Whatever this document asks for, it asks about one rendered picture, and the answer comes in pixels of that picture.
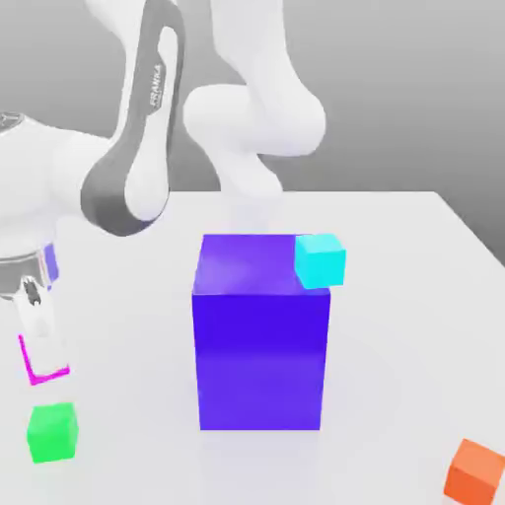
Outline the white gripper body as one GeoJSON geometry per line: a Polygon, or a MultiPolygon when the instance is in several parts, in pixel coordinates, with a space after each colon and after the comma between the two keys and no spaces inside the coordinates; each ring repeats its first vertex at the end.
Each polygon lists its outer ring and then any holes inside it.
{"type": "Polygon", "coordinates": [[[68,365],[63,338],[55,324],[50,294],[21,287],[14,302],[22,322],[22,337],[34,373],[54,373],[68,365]]]}

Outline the small magenta cube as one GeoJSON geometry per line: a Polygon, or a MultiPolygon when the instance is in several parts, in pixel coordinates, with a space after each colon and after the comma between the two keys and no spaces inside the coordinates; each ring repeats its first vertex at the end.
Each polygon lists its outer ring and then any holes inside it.
{"type": "Polygon", "coordinates": [[[69,366],[65,366],[65,367],[63,367],[63,368],[61,368],[59,370],[56,370],[56,371],[54,371],[54,372],[52,372],[50,374],[36,375],[34,373],[34,370],[32,368],[32,364],[31,364],[31,361],[30,361],[30,358],[29,358],[28,353],[27,353],[27,348],[26,348],[26,345],[25,345],[24,337],[21,334],[18,335],[18,340],[19,340],[22,356],[23,356],[23,359],[24,359],[25,368],[26,368],[26,371],[27,371],[27,374],[28,374],[29,382],[30,382],[30,384],[32,386],[38,386],[38,385],[41,385],[41,384],[44,384],[44,383],[48,383],[50,381],[53,381],[53,380],[56,380],[56,379],[68,376],[70,374],[70,367],[69,366]]]}

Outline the small green cube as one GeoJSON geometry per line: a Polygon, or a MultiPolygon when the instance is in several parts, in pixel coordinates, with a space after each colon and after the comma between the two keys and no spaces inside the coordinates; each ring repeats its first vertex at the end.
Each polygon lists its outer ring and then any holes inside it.
{"type": "Polygon", "coordinates": [[[79,426],[73,402],[33,407],[27,442],[34,464],[72,459],[76,453],[79,426]]]}

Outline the small cyan cube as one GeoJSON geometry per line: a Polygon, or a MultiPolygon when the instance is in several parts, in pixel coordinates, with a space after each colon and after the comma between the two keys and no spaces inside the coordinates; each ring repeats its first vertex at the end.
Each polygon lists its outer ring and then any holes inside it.
{"type": "Polygon", "coordinates": [[[295,237],[294,268],[306,289],[342,286],[346,248],[335,234],[308,234],[295,237]]]}

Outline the small orange cube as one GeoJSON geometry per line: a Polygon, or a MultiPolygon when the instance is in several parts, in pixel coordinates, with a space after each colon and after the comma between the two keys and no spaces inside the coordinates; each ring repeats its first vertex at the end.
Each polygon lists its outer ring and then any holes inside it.
{"type": "Polygon", "coordinates": [[[463,439],[448,469],[444,494],[462,505],[492,505],[505,456],[463,439]]]}

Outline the large blue box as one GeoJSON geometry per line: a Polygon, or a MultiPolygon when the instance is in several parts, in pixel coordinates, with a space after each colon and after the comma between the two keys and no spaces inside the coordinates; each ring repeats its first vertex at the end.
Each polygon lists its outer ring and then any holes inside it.
{"type": "Polygon", "coordinates": [[[292,235],[206,234],[191,293],[203,430],[321,426],[328,289],[307,290],[292,235]]]}

